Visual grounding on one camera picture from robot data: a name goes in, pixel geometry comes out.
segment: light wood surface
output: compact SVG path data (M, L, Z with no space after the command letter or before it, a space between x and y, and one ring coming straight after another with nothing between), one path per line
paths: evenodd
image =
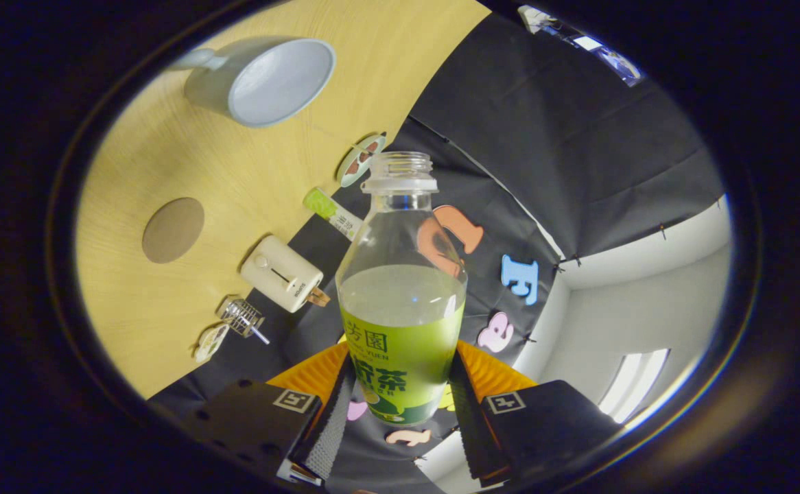
M135 390L150 397L196 368L193 346L222 297L250 291L237 273L247 250L266 233L296 234L311 216L304 194L336 191L350 143L381 131L393 141L436 70L487 14L474 0L293 0L231 26L202 46L284 34L336 49L321 95L271 128L192 106L186 71L160 75L134 99L86 179L76 260L93 326ZM180 259L150 262L145 226L183 197L202 203L202 233Z

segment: small tube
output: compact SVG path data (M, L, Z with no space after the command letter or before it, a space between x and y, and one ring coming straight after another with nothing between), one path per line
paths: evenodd
M360 218L338 205L320 187L315 187L305 194L303 204L316 215L324 218L343 235L346 235L348 240L354 240L354 235L357 235L363 225L363 221Z

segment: round badge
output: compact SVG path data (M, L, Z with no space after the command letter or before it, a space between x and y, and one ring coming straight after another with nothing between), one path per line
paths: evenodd
M369 160L373 158L373 154L381 153L381 150L385 148L386 135L386 132L370 135L357 143L357 147L346 154L342 159L342 165L336 172L336 179L343 187L352 185L369 169Z
M196 353L193 354L197 363L202 363L205 362L205 360L211 359L211 356L216 353L218 348L220 348L220 344L224 341L224 338L226 338L228 329L230 329L230 325L225 322L213 328L205 329L205 332L202 333L202 337L199 337L199 346L196 347Z

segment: white mug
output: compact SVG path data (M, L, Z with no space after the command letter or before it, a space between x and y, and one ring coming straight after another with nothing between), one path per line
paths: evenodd
M335 67L336 52L325 41L269 36L195 50L171 69L193 69L184 94L194 104L262 128L308 106Z

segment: green bottle label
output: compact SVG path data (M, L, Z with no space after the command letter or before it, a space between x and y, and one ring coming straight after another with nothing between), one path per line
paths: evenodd
M464 304L452 316L409 327L373 325L340 309L370 412L392 425L430 419L443 397Z

